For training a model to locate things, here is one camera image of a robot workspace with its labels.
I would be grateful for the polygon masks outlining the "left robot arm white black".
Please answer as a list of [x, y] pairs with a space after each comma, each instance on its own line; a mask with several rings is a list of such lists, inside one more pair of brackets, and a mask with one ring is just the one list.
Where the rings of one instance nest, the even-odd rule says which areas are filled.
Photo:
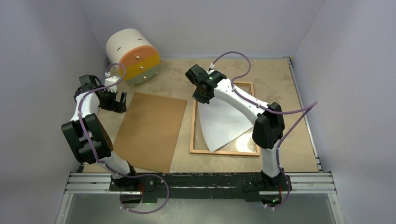
[[74, 95], [74, 115], [69, 122], [62, 124], [61, 130], [78, 162], [103, 167], [111, 173], [116, 185], [133, 191], [139, 186], [137, 172], [114, 152], [111, 138], [98, 118], [100, 109], [126, 112], [126, 92], [121, 93], [119, 101], [116, 100], [119, 79], [109, 77], [101, 83], [94, 75], [81, 76], [80, 87]]

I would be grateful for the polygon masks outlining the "wooden picture frame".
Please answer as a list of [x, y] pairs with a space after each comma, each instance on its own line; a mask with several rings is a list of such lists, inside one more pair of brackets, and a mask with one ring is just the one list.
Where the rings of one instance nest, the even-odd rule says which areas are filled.
[[192, 122], [190, 137], [190, 154], [211, 154], [221, 156], [253, 156], [261, 155], [260, 147], [251, 140], [253, 129], [249, 129], [236, 139], [225, 144], [220, 149], [210, 152], [203, 137], [202, 128], [199, 121], [198, 103], [192, 101]]

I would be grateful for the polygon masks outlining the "brown frame backing board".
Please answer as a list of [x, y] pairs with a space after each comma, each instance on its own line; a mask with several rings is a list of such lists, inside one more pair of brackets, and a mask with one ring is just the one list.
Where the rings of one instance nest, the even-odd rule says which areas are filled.
[[186, 100], [136, 92], [114, 151], [136, 168], [168, 173], [186, 105]]

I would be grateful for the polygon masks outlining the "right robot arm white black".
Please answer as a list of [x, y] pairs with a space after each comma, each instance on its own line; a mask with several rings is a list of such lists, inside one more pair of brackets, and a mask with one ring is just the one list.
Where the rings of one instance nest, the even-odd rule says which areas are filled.
[[262, 153], [262, 183], [273, 190], [280, 185], [283, 170], [279, 147], [285, 129], [281, 106], [268, 104], [243, 92], [231, 79], [218, 70], [204, 70], [195, 64], [185, 76], [196, 87], [192, 97], [199, 103], [209, 104], [215, 98], [242, 113], [253, 125], [252, 139]]

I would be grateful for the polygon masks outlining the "clear glass pane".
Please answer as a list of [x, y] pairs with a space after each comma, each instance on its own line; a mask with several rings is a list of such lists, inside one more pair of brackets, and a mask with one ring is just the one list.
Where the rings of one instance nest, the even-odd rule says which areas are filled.
[[253, 124], [240, 111], [217, 98], [193, 101], [191, 154], [259, 156]]

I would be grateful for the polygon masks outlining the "plant photo print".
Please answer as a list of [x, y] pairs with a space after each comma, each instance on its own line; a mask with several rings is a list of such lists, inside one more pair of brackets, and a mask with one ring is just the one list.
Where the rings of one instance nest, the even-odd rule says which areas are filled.
[[197, 103], [203, 137], [211, 153], [245, 134], [252, 123], [241, 112], [217, 98]]

